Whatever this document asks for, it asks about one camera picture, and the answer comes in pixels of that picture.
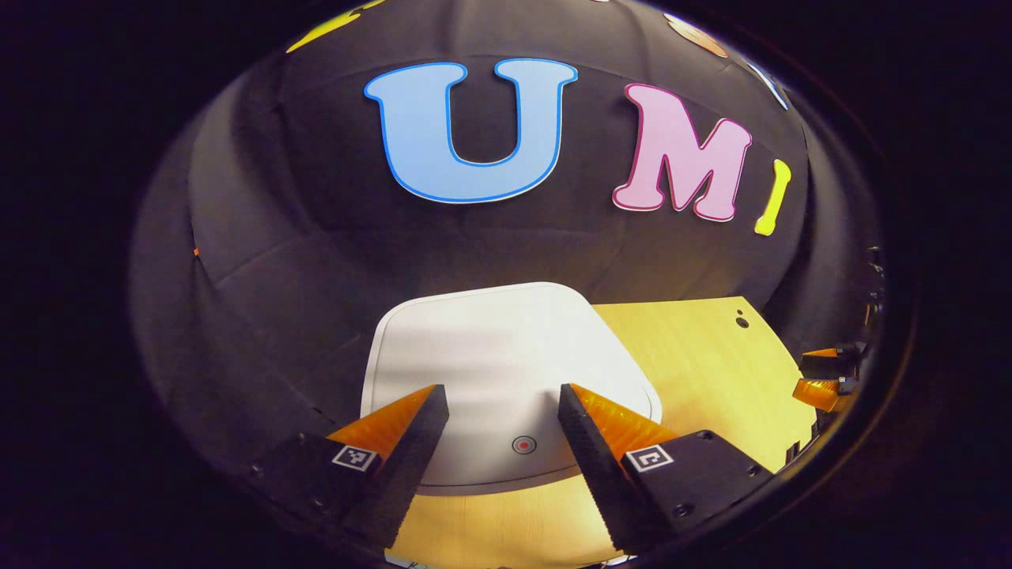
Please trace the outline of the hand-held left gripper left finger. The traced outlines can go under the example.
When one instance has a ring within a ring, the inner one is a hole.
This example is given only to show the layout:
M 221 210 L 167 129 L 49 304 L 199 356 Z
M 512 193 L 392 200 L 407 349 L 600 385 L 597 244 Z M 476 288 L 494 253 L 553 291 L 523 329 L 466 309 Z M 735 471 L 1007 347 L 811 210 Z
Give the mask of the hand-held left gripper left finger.
M 331 435 L 297 432 L 249 467 L 249 488 L 319 543 L 393 547 L 449 419 L 446 390 L 423 386 Z

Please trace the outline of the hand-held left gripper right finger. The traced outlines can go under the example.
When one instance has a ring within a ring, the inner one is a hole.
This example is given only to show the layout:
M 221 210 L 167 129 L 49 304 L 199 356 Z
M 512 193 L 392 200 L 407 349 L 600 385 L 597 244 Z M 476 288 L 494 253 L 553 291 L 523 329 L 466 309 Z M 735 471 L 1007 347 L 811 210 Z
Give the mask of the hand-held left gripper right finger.
M 676 435 L 585 386 L 561 386 L 559 422 L 612 545 L 626 554 L 694 536 L 774 477 L 712 430 Z

